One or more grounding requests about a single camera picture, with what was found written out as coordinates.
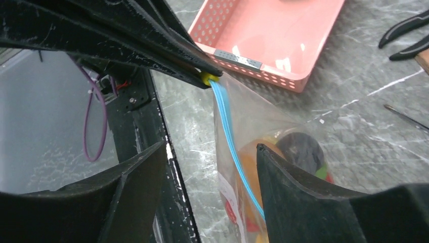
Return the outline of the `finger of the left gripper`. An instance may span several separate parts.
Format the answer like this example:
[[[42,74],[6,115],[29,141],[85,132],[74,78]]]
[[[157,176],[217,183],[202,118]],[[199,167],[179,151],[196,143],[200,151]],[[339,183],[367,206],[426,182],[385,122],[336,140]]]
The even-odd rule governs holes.
[[[143,30],[160,51],[163,63],[171,61],[179,69],[197,73],[198,70],[222,76],[221,69],[191,39],[167,1],[127,1],[127,4],[154,28]]]
[[[142,33],[154,28],[127,1],[1,1],[1,46],[62,51],[145,67],[201,89],[202,71],[163,63],[159,49]]]

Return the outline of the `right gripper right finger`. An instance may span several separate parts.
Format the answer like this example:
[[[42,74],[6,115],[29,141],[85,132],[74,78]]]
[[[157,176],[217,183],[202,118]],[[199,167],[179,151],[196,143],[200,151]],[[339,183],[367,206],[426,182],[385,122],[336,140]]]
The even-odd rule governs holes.
[[[322,180],[264,144],[257,169],[270,242],[428,242],[428,184],[366,194]]]

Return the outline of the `clear zip top bag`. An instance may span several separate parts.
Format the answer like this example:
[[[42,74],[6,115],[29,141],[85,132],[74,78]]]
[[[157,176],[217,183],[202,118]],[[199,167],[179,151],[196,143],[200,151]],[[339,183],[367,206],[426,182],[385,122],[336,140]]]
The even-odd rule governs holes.
[[[263,209],[257,202],[244,175],[238,151],[256,139],[273,144],[283,136],[293,132],[307,133],[290,116],[264,99],[262,96],[224,74],[217,77],[203,74],[203,82],[214,93],[214,124],[216,134],[216,159],[218,185],[222,202],[234,201],[237,224],[234,225],[238,242],[268,242],[268,233]],[[239,174],[247,195],[258,209],[263,222],[256,224],[246,218],[243,189],[238,189],[236,174]]]

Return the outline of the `dark purple plum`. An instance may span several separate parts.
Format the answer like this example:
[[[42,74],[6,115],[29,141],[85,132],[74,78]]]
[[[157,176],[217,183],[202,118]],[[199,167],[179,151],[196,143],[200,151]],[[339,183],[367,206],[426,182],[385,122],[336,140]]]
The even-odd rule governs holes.
[[[310,174],[325,165],[324,152],[318,141],[303,132],[289,133],[275,144],[286,159]]]

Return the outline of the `red round fruit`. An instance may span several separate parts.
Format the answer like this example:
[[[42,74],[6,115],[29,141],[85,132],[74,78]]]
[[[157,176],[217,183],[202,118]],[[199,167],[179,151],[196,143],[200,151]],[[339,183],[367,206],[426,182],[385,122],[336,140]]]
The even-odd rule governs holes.
[[[333,177],[331,176],[330,173],[327,173],[325,180],[331,184],[334,184]]]

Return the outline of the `green pepper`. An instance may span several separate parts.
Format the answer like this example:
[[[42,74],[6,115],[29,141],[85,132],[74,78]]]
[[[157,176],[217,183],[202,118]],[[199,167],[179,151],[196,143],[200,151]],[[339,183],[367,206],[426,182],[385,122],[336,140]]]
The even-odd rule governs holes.
[[[327,167],[327,164],[324,164],[324,165],[323,165],[320,169],[318,169],[318,170],[316,171],[316,173],[315,173],[315,176],[316,176],[316,177],[318,177],[318,178],[320,178],[320,179],[323,179],[323,180],[327,180],[328,175],[329,175],[329,173],[328,173],[328,167]]]

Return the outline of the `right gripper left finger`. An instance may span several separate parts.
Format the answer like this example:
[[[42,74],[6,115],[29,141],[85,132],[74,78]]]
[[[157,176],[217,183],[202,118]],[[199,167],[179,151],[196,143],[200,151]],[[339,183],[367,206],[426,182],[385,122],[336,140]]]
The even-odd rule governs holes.
[[[56,191],[1,193],[1,242],[149,242],[166,143]]]

